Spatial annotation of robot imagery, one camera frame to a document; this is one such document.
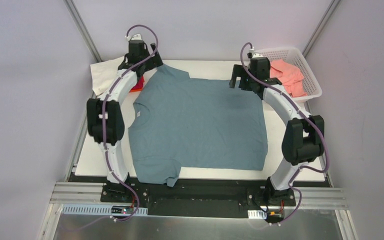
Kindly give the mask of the blue-grey t-shirt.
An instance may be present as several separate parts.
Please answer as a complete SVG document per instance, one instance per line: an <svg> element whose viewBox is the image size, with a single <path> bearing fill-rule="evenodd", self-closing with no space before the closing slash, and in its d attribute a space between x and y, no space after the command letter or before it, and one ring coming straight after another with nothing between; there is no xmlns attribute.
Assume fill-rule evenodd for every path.
<svg viewBox="0 0 384 240"><path fill-rule="evenodd" d="M253 92L163 65L133 108L128 138L141 183L172 187L182 168L264 168L267 130L263 103Z"/></svg>

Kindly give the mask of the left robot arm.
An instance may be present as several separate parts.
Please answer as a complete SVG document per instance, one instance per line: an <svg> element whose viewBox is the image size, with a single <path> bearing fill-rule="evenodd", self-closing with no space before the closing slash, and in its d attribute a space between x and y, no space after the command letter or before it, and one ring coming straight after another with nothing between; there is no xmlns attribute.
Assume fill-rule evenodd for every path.
<svg viewBox="0 0 384 240"><path fill-rule="evenodd" d="M156 43L147 45L139 36L131 38L115 79L100 96L86 103L87 132L102 151L107 181L118 184L113 190L114 197L123 203L132 198L133 189L125 184L129 170L121 147L126 130L122 103L136 85L143 84L146 72L162 64Z"/></svg>

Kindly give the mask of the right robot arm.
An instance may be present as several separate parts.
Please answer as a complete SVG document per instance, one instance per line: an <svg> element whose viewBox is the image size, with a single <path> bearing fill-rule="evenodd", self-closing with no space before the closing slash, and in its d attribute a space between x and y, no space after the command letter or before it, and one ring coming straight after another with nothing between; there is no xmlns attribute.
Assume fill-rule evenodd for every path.
<svg viewBox="0 0 384 240"><path fill-rule="evenodd" d="M324 153L324 119L301 109L289 96L281 81L270 77L270 61L266 57L250 58L250 63L235 64L232 69L230 88L255 93L271 106L285 124L281 143L283 159L276 171L267 179L263 199L276 205L292 195L291 186L299 172Z"/></svg>

